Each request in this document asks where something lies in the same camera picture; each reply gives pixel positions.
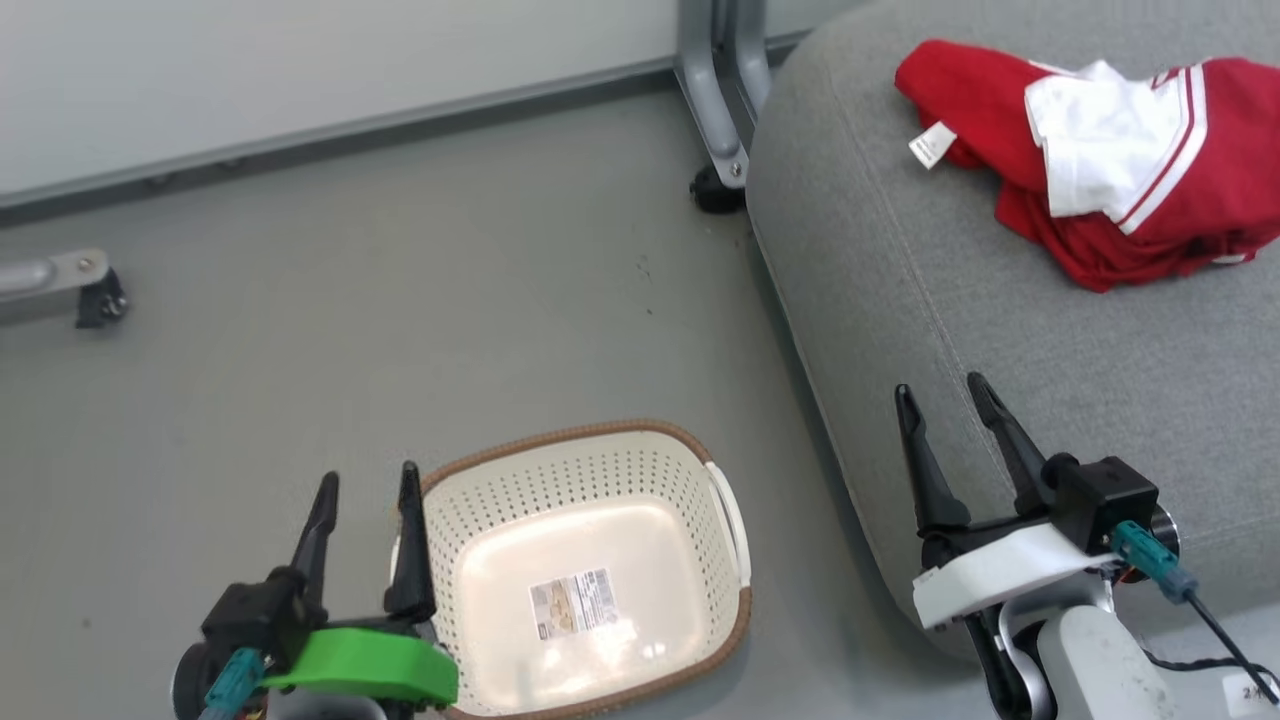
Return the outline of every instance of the red and white shirt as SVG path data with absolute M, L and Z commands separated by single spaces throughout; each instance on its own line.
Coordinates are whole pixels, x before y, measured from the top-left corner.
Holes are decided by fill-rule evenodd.
M 896 86 L 955 133 L 947 159 L 1005 179 L 997 219 L 1091 290 L 1252 260 L 1280 236 L 1280 69 L 1228 58 L 1129 81 L 931 40 Z

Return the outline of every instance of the white wall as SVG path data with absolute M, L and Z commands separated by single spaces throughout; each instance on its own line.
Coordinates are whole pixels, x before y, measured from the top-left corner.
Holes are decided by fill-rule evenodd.
M 854 0 L 772 0 L 769 33 Z M 0 0 L 0 206 L 660 63 L 676 0 Z

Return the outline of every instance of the teal connector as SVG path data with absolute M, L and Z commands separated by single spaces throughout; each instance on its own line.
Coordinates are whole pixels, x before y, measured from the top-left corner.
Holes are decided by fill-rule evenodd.
M 261 652 L 247 647 L 237 650 L 205 696 L 206 708 L 200 717 L 205 720 L 234 717 L 248 702 L 265 674 Z
M 1188 593 L 1199 587 L 1199 580 L 1178 566 L 1178 556 L 1133 520 L 1125 520 L 1112 530 L 1111 552 L 1156 580 L 1160 592 L 1174 605 L 1187 602 Z

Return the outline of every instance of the metal table leg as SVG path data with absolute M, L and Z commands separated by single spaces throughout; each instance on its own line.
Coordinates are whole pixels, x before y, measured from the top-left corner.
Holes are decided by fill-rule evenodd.
M 755 123 L 769 96 L 773 76 L 764 50 L 765 0 L 730 0 L 727 50 L 733 58 L 737 85 L 744 95 L 751 123 Z
M 77 328 L 119 322 L 129 309 L 120 278 L 101 250 L 0 263 L 0 302 L 79 288 Z
M 716 0 L 680 0 L 676 77 L 726 188 L 746 184 L 746 149 L 716 77 Z

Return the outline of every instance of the metal bar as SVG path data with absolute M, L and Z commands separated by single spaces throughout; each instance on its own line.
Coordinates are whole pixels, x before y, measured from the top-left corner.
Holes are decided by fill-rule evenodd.
M 764 9 L 767 0 L 728 0 L 731 31 L 728 51 L 751 122 L 759 117 L 773 86 L 765 55 Z
M 0 263 L 0 302 L 84 287 L 108 269 L 106 254 L 93 249 Z
M 724 187 L 746 184 L 746 150 L 716 76 L 716 0 L 680 0 L 676 77 Z

